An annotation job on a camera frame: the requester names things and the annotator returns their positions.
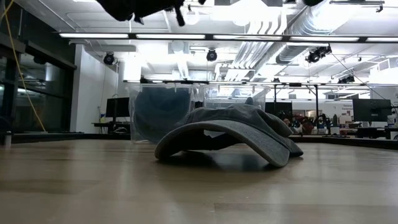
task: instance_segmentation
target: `wooden table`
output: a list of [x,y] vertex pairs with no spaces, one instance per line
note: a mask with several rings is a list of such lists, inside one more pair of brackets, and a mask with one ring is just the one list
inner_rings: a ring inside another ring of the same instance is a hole
[[245,145],[80,140],[0,149],[0,217],[24,223],[397,223],[398,153],[329,144],[274,169]]

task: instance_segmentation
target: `desk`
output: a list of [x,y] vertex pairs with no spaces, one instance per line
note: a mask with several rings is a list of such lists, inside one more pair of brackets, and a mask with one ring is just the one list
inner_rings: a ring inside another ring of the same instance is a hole
[[126,128],[127,133],[130,133],[130,123],[92,123],[94,127],[99,128],[99,133],[103,133],[103,128],[105,129],[106,134],[111,134],[114,130],[118,128]]
[[357,138],[387,138],[384,128],[358,128]]
[[398,128],[386,128],[386,138],[391,140],[398,140]]

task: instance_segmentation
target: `ceiling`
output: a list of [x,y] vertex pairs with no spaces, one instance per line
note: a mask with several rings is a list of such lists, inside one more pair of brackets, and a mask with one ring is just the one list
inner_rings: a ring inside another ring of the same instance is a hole
[[[135,22],[118,22],[105,13],[96,2],[75,2],[76,0],[17,0],[23,8],[33,15],[42,19],[56,30],[62,32],[175,32],[175,33],[217,33],[217,34],[243,34],[247,33],[250,25],[237,26],[231,14],[225,14],[227,6],[212,6],[214,0],[209,0],[208,5],[193,7],[198,11],[196,15],[186,15],[188,21],[198,19],[194,25],[179,27],[175,14],[158,12],[144,18],[145,25]],[[295,16],[303,9],[301,1],[297,4],[284,4],[287,15],[287,24],[295,22]],[[359,6],[355,11],[341,12],[351,13],[347,22],[337,28],[334,35],[396,35],[398,26],[393,21],[398,17],[395,6],[386,5],[384,10],[376,13],[378,6]],[[264,12],[253,12],[250,7],[248,13],[264,14]],[[175,56],[168,54],[170,41],[159,40],[99,40],[91,41],[87,45],[88,51],[95,50],[98,55],[103,55],[105,46],[122,45],[126,49],[136,46],[137,52],[142,56],[143,74],[165,74],[177,70],[178,66]],[[191,41],[189,46],[203,46],[215,48],[218,53],[218,61],[207,62],[206,52],[196,52],[195,55],[187,55],[187,66],[189,70],[214,71],[217,63],[232,61],[236,58],[241,48],[241,42],[214,42],[214,41]],[[394,44],[332,44],[331,48],[337,61],[332,55],[328,55],[318,63],[308,64],[304,61],[305,54],[295,57],[294,61],[287,66],[282,66],[267,76],[280,77],[283,82],[328,82],[333,75],[339,74],[346,68],[353,68],[357,75],[366,78],[369,68],[376,65],[383,57],[398,55],[398,46]]]

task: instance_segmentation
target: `cable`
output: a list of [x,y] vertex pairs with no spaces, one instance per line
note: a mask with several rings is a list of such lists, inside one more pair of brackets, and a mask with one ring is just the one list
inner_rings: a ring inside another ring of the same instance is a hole
[[[7,7],[8,9],[11,7],[11,4],[13,4],[13,2],[14,2],[14,1],[11,1],[10,5],[8,5],[8,7]],[[17,63],[17,68],[18,68],[19,76],[21,77],[22,84],[23,84],[23,86],[24,86],[24,88],[25,88],[25,92],[26,92],[26,95],[27,95],[27,99],[29,100],[30,106],[32,107],[33,112],[35,113],[35,116],[36,116],[37,120],[39,121],[39,123],[40,123],[40,125],[41,125],[43,131],[46,132],[46,130],[45,130],[45,128],[44,128],[44,125],[43,125],[43,123],[42,123],[42,120],[39,118],[39,116],[38,116],[38,114],[37,114],[37,112],[36,112],[36,109],[35,109],[35,107],[34,107],[34,105],[33,105],[33,103],[32,103],[32,100],[30,99],[29,93],[28,93],[28,91],[27,91],[26,84],[25,84],[25,80],[24,80],[24,76],[22,75],[21,67],[19,66],[18,56],[17,56],[16,50],[15,50],[15,46],[14,46],[14,41],[13,41],[13,39],[12,39],[11,27],[10,27],[10,23],[9,23],[9,21],[8,21],[7,11],[4,11],[4,12],[5,12],[5,15],[6,15],[6,22],[7,22],[8,34],[9,34],[9,36],[10,36],[10,42],[11,42],[12,52],[14,53],[15,62]]]
[[15,0],[11,0],[10,4],[8,5],[8,7],[6,8],[6,10],[4,10],[4,13],[1,14],[0,17],[0,21],[2,20],[2,18],[7,14],[8,10],[10,10],[12,4],[14,3]]
[[369,89],[370,89],[370,91],[373,91],[375,94],[377,94],[377,95],[379,95],[383,100],[386,100],[382,95],[380,95],[378,92],[376,92],[375,90],[373,90],[370,86],[368,86],[368,84],[366,84],[365,82],[363,82],[360,78],[358,78],[350,69],[348,69],[344,64],[343,64],[343,62],[341,62],[333,53],[331,53],[333,56],[334,56],[334,58],[345,68],[345,69],[347,69],[347,71],[348,72],[350,72],[350,74],[352,74],[352,76],[354,76],[356,79],[358,79],[362,84],[364,84],[366,87],[368,87]]

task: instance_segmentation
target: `glass wall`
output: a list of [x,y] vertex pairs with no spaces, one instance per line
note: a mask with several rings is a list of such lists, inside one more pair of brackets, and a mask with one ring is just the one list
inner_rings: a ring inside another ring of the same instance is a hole
[[0,80],[6,77],[7,59],[0,56]]
[[29,54],[21,54],[20,59],[27,90],[17,72],[16,63],[12,60],[8,63],[6,58],[0,60],[2,116],[10,118],[16,133],[43,131],[31,107],[27,96],[29,94],[46,131],[69,131],[73,71],[64,70]]
[[2,98],[4,96],[4,85],[0,84],[0,111],[2,108]]
[[[34,91],[28,91],[28,94],[46,130],[63,131],[62,115],[65,109],[64,100]],[[26,91],[23,88],[18,88],[14,128],[17,131],[42,130],[39,120],[35,117],[29,103]]]
[[67,79],[65,70],[29,54],[21,55],[21,70],[26,86],[54,95],[65,94]]

